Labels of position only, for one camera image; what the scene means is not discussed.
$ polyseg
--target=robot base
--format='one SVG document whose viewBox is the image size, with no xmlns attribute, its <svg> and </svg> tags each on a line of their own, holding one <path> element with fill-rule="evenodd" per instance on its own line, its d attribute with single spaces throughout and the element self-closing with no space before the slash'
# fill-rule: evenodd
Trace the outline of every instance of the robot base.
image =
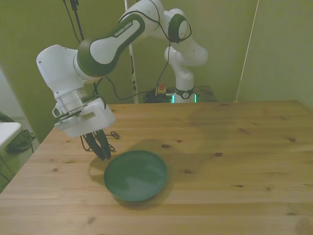
<svg viewBox="0 0 313 235">
<path fill-rule="evenodd" d="M 188 99 L 183 99 L 179 94 L 174 93 L 172 103 L 196 103 L 197 95 L 192 94 Z"/>
</svg>

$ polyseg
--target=white wall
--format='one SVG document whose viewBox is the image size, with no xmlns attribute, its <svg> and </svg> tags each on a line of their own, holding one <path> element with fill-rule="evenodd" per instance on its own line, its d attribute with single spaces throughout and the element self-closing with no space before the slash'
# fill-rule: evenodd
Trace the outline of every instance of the white wall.
<svg viewBox="0 0 313 235">
<path fill-rule="evenodd" d="M 260 0 L 239 101 L 298 100 L 313 109 L 313 1 Z"/>
<path fill-rule="evenodd" d="M 0 111 L 9 117 L 24 117 L 15 95 L 0 70 Z"/>
</svg>

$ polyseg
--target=green bowl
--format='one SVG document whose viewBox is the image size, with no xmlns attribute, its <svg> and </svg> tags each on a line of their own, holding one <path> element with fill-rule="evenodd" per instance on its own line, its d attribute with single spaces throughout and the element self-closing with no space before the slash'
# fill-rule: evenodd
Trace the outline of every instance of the green bowl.
<svg viewBox="0 0 313 235">
<path fill-rule="evenodd" d="M 138 202 L 157 195 L 164 188 L 168 173 L 157 154 L 139 150 L 116 157 L 103 177 L 107 189 L 116 198 Z"/>
</svg>

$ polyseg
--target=green wall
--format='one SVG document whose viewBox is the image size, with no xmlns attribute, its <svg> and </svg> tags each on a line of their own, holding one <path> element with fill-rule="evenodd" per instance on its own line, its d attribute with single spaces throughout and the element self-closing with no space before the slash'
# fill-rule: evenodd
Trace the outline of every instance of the green wall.
<svg viewBox="0 0 313 235">
<path fill-rule="evenodd" d="M 313 1 L 260 0 L 239 101 L 299 100 L 313 108 Z"/>
<path fill-rule="evenodd" d="M 80 0 L 79 3 L 78 13 L 85 37 L 109 31 L 125 12 L 123 0 Z M 2 0 L 0 29 L 0 68 L 36 136 L 42 141 L 53 128 L 51 110 L 55 100 L 38 71 L 36 57 L 53 44 L 78 47 L 63 1 Z M 133 94 L 129 61 L 129 52 L 125 51 L 110 74 L 120 96 Z M 106 80 L 99 92 L 108 103 L 119 103 Z"/>
<path fill-rule="evenodd" d="M 243 69 L 257 0 L 162 0 L 164 8 L 180 8 L 193 29 L 194 39 L 208 50 L 205 66 L 191 68 L 195 85 L 211 86 L 219 101 L 234 101 Z M 166 61 L 168 42 L 148 38 L 134 44 L 139 91 L 154 88 Z M 162 81 L 175 86 L 172 68 Z"/>
</svg>

